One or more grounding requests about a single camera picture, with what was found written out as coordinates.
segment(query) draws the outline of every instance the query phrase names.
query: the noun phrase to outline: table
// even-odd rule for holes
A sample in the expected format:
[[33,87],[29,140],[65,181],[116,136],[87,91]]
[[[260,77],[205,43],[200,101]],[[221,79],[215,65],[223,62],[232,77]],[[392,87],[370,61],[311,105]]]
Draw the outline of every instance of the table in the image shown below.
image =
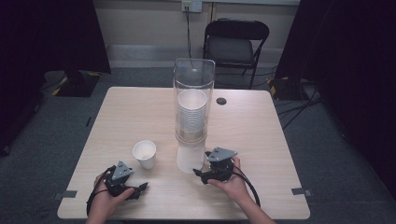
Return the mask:
[[[219,97],[227,104],[218,105]],[[157,146],[152,170],[141,168],[132,155],[134,145],[144,139]],[[309,218],[304,195],[291,192],[301,184],[267,91],[213,91],[206,150],[214,147],[238,152],[241,168],[270,217]],[[86,218],[93,180],[123,161],[134,169],[126,185],[148,182],[148,188],[139,200],[123,202],[111,219],[247,219],[221,190],[179,171],[176,157],[173,89],[110,88],[67,187],[77,195],[62,199],[58,216]]]

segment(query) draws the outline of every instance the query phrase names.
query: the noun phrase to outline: white wall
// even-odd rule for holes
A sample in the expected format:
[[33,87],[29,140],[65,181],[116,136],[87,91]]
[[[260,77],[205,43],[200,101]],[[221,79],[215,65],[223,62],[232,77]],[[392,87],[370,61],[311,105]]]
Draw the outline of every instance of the white wall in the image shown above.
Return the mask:
[[[187,19],[180,1],[94,1],[106,45],[166,47],[187,52]],[[190,14],[192,57],[202,57],[204,31],[214,6],[215,19],[262,21],[270,28],[263,46],[265,63],[277,63],[297,6],[203,2],[202,13]]]

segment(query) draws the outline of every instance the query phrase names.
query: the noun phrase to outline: hand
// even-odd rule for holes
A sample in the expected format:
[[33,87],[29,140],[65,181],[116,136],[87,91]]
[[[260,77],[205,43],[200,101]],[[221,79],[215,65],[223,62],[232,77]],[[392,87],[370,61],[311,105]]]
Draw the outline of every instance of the hand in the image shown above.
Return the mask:
[[[237,157],[232,157],[233,171],[241,175],[241,162]],[[228,197],[234,200],[242,211],[247,215],[251,224],[274,224],[275,222],[253,201],[248,194],[245,180],[237,175],[232,175],[227,182],[215,179],[207,180],[207,183],[222,189]]]
[[[235,167],[241,169],[241,163],[239,158],[232,157],[233,160],[233,171],[240,174],[241,172]],[[215,179],[207,180],[207,183],[222,189],[228,197],[234,200],[236,203],[239,203],[242,200],[247,198],[250,199],[250,195],[248,194],[248,189],[245,183],[245,180],[240,178],[237,175],[231,175],[230,179],[227,182],[221,182]]]
[[[99,181],[100,176],[101,175],[96,177],[93,183],[93,187],[96,186],[96,183]],[[134,188],[127,189],[119,196],[113,197],[108,192],[105,182],[102,181],[99,184],[96,192],[99,193],[93,199],[90,215],[88,216],[86,223],[105,223],[105,221],[114,213],[119,204],[125,201],[129,196],[131,196],[132,193],[134,193]]]

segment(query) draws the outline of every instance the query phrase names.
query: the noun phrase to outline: white paper cup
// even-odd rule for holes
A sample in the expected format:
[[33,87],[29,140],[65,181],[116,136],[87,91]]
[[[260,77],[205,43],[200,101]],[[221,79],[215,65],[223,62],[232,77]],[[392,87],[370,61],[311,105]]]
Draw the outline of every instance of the white paper cup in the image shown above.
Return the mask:
[[180,129],[187,133],[199,132],[205,125],[207,97],[203,91],[185,90],[178,97]]
[[157,148],[155,144],[149,140],[144,140],[134,145],[134,157],[139,161],[140,165],[147,170],[154,167],[156,152]]

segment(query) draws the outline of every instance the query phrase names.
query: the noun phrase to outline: black cable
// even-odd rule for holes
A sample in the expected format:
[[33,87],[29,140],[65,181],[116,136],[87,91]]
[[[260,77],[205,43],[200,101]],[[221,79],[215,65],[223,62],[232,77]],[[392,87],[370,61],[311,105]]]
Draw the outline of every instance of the black cable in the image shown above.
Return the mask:
[[223,171],[223,172],[226,172],[226,173],[229,173],[229,174],[236,175],[236,176],[238,176],[239,178],[243,179],[243,180],[247,183],[247,185],[249,186],[251,192],[253,193],[254,200],[256,201],[256,204],[257,204],[259,207],[261,207],[262,205],[261,205],[261,203],[260,203],[259,195],[257,194],[257,191],[254,189],[253,185],[252,185],[252,184],[250,183],[250,181],[248,180],[248,177],[247,177],[247,176],[242,172],[242,170],[239,169],[238,167],[234,166],[234,168],[236,168],[239,172],[241,172],[241,174],[238,174],[238,173],[236,173],[236,172],[234,172],[234,171],[229,171],[229,170],[221,169],[221,168],[218,168],[218,170]]
[[190,38],[190,8],[184,7],[186,11],[186,19],[187,19],[187,48],[189,50],[189,56],[191,58],[191,38]]
[[105,175],[106,175],[108,172],[110,172],[112,169],[115,169],[115,166],[112,166],[112,167],[107,168],[107,169],[102,173],[102,175],[99,177],[98,181],[96,182],[95,187],[93,188],[92,193],[91,193],[91,195],[90,195],[90,198],[89,198],[88,201],[87,201],[87,215],[90,214],[90,211],[91,211],[91,204],[92,204],[93,199],[95,198],[95,196],[96,196],[98,193],[104,191],[104,190],[101,190],[101,191],[99,191],[99,192],[96,192],[96,190],[99,188],[99,185],[101,184],[101,182],[103,182],[103,179],[105,178]]
[[306,103],[306,104],[303,104],[303,105],[299,105],[299,106],[297,106],[297,107],[294,107],[294,108],[292,108],[292,109],[288,109],[288,110],[279,112],[279,113],[277,113],[277,114],[278,114],[278,115],[286,114],[286,113],[289,113],[289,112],[291,112],[291,111],[293,111],[293,110],[298,110],[298,109],[304,108],[304,107],[306,107],[306,106],[315,105],[315,104],[317,104],[317,103],[319,103],[319,102],[321,102],[321,99],[317,99],[317,100],[311,102],[309,105],[308,105],[308,103]]
[[314,99],[314,96],[315,96],[315,94],[317,93],[317,91],[318,91],[318,87],[315,88],[315,91],[314,91],[314,93],[312,93],[312,96],[311,96],[311,98],[309,99],[308,103],[306,103],[306,104],[300,109],[300,111],[297,112],[297,114],[294,115],[294,117],[291,118],[291,120],[289,120],[289,122],[286,123],[285,126],[282,127],[282,130],[285,130],[285,129],[291,124],[291,122],[294,121],[294,120],[297,118],[297,116],[299,116],[307,107],[310,106],[310,104],[312,103],[312,100]]

